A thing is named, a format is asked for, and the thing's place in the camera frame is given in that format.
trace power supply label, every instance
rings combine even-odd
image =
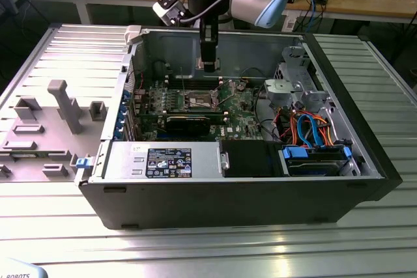
[[[148,149],[148,178],[191,178],[191,149]]]

